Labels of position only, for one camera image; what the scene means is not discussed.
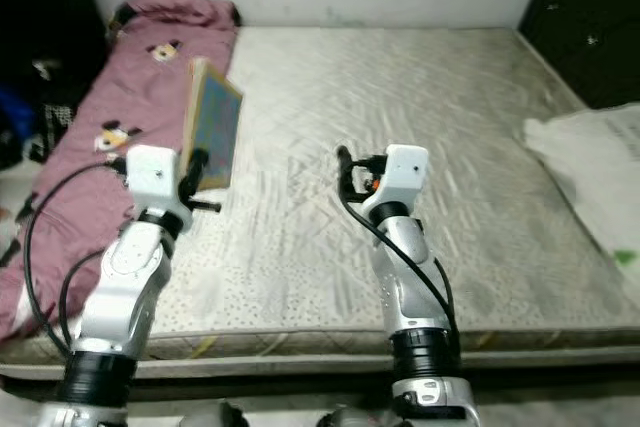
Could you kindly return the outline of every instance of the white cloth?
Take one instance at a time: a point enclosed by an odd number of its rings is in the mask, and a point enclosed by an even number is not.
[[[640,282],[640,104],[529,119],[524,134],[595,241]]]

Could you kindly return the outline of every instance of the black wire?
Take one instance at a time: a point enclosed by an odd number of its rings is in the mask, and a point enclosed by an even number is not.
[[[31,304],[31,310],[33,311],[33,316],[36,318],[40,326],[42,326],[46,334],[49,336],[51,341],[54,343],[54,345],[57,347],[57,349],[60,351],[60,353],[64,357],[67,357],[69,355],[69,349],[67,348],[65,343],[53,331],[53,327],[51,327],[51,323],[47,320],[44,313],[42,312],[42,309],[40,308],[40,304],[38,303],[38,299],[36,298],[36,293],[33,288],[33,278],[31,275],[31,238],[33,237],[33,230],[36,225],[36,220],[38,220],[38,217],[40,216],[40,214],[42,213],[46,205],[49,203],[51,198],[54,195],[56,195],[60,191],[60,189],[62,189],[62,187],[64,187],[68,182],[70,182],[72,179],[74,179],[78,175],[84,172],[87,172],[88,170],[96,169],[99,167],[107,167],[107,166],[109,166],[109,164],[104,162],[99,164],[90,164],[85,167],[81,167],[75,172],[72,172],[71,174],[67,175],[60,182],[58,182],[49,191],[47,195],[45,195],[45,197],[42,199],[42,201],[38,204],[38,206],[33,211],[33,214],[31,215],[31,218],[27,223],[27,231],[24,237],[23,268],[24,268],[24,282],[27,287],[27,296],[29,297],[29,304]]]
[[[345,176],[347,174],[348,174],[348,168],[344,169],[340,173],[339,185],[343,185],[345,181]],[[371,222],[369,222],[367,219],[361,216],[358,212],[356,212],[353,209],[353,207],[349,205],[349,203],[344,197],[344,193],[341,188],[338,188],[338,197],[340,198],[340,202],[342,203],[342,206],[351,215],[351,217],[356,219],[359,224],[361,224],[365,229],[367,229],[369,232],[375,235],[380,240],[380,242],[385,244],[398,257],[400,257],[400,259],[404,261],[409,266],[409,268],[413,271],[413,273],[416,274],[418,278],[424,283],[427,289],[429,289],[429,292],[431,292],[431,294],[438,301],[438,304],[440,304],[440,307],[444,311],[444,314],[447,317],[447,320],[449,321],[449,325],[451,327],[452,345],[456,349],[456,353],[459,354],[460,353],[460,333],[458,331],[458,324],[456,322],[456,318],[454,315],[454,308],[453,308],[453,302],[452,302],[453,295],[451,292],[451,285],[449,284],[449,279],[447,278],[447,275],[442,267],[442,264],[440,264],[440,261],[436,259],[435,261],[437,262],[436,267],[438,269],[438,272],[440,272],[440,275],[442,276],[442,280],[445,285],[445,290],[446,290],[447,297],[449,299],[449,303],[447,303],[444,300],[438,288],[435,285],[433,285],[433,282],[431,282],[429,277],[427,277],[427,275],[422,271],[422,269],[420,269],[420,267],[418,267],[418,265],[411,259],[411,257],[405,254],[391,239],[389,239],[389,237],[387,237],[384,234],[384,232],[382,232],[375,225],[373,225]]]
[[[71,280],[73,276],[80,270],[85,262],[102,255],[104,249],[97,250],[95,252],[91,252],[89,255],[84,256],[78,262],[75,263],[71,270],[67,272],[67,275],[64,277],[64,281],[62,282],[62,288],[60,289],[60,299],[58,300],[58,318],[60,322],[60,328],[62,329],[62,336],[64,337],[64,341],[67,344],[67,347],[71,348],[71,333],[69,332],[69,322],[67,320],[67,295],[69,293],[69,285],[71,285]]]

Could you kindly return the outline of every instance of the blue object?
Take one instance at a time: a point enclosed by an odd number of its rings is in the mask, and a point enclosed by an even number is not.
[[[0,85],[0,109],[9,119],[14,134],[20,142],[24,142],[33,135],[36,115],[31,105],[5,85]]]

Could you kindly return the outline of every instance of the pink blanket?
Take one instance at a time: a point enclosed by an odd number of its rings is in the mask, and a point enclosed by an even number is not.
[[[208,57],[223,73],[229,67],[238,18],[231,2],[128,0],[127,4],[135,15],[121,28],[107,66],[37,178],[38,195],[78,167],[105,160],[116,147],[120,155],[136,142],[180,149],[190,58]],[[38,218],[32,270],[38,300],[50,320],[57,320],[66,273],[81,257],[115,239],[131,206],[122,180],[106,169],[93,170],[68,184]],[[0,341],[34,328],[22,268],[20,251],[0,271]],[[70,315],[81,310],[99,272],[96,259],[74,276]]]

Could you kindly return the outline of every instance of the quilted mattress surface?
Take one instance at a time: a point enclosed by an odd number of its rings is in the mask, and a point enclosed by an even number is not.
[[[147,360],[386,358],[372,239],[339,205],[334,152],[391,142],[430,151],[416,214],[466,355],[640,346],[640,292],[518,141],[525,118],[582,106],[513,32],[245,28],[230,79],[232,186],[178,241]],[[0,360],[60,363],[43,337]]]

